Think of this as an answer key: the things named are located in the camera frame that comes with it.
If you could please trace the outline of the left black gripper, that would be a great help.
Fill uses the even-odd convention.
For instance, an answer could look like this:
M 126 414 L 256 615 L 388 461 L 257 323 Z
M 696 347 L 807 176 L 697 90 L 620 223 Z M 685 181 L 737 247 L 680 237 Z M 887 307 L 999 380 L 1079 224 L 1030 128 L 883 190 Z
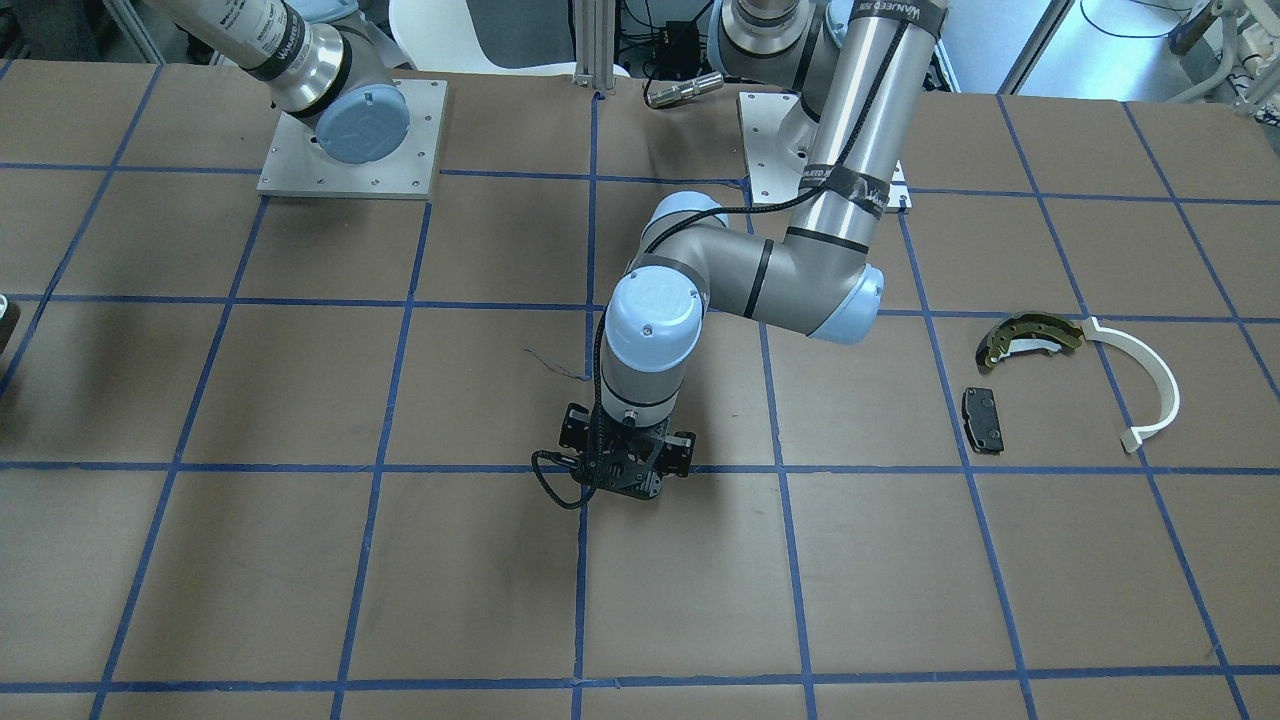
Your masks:
M 558 464 L 581 484 L 640 500 L 655 498 L 663 477 L 689 474 L 698 438 L 687 430 L 669 434 L 668 427 L 668 420 L 648 428 L 627 427 L 604 415 L 599 432 L 591 433 L 593 414 L 570 404 L 559 446 L 576 455 L 559 455 Z

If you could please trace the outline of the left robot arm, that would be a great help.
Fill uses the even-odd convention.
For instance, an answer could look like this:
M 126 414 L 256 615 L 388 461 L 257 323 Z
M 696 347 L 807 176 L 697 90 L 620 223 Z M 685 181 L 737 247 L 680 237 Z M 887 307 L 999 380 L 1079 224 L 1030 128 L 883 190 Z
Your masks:
M 781 238 L 733 229 L 735 208 L 666 197 L 596 324 L 593 405 L 567 407 L 558 451 L 584 502 L 599 489 L 650 500 L 686 477 L 696 437 L 669 419 L 705 314 L 733 314 L 841 345 L 864 338 L 883 293 L 867 260 L 940 40 L 945 1 L 717 1 L 708 59 L 797 95 L 783 137 L 800 159 Z

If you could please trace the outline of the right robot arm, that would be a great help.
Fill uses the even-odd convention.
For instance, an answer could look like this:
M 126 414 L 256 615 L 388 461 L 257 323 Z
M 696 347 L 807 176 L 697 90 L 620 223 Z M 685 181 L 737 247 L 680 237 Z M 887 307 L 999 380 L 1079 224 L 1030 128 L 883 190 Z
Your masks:
M 270 88 L 337 161 L 396 151 L 411 113 L 394 86 L 390 38 L 357 1 L 155 1 L 160 13 Z

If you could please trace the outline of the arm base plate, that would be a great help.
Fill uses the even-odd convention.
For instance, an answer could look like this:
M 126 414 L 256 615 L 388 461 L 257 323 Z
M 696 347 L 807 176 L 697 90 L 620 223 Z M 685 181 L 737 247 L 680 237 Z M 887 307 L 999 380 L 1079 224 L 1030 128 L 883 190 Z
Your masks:
M 264 196 L 429 200 L 435 178 L 444 79 L 396 79 L 407 102 L 407 135 L 384 158 L 349 164 L 332 158 L 301 120 L 280 115 L 257 182 Z
M 800 96 L 744 91 L 739 94 L 739 118 L 751 201 L 759 205 L 796 197 L 818 127 Z

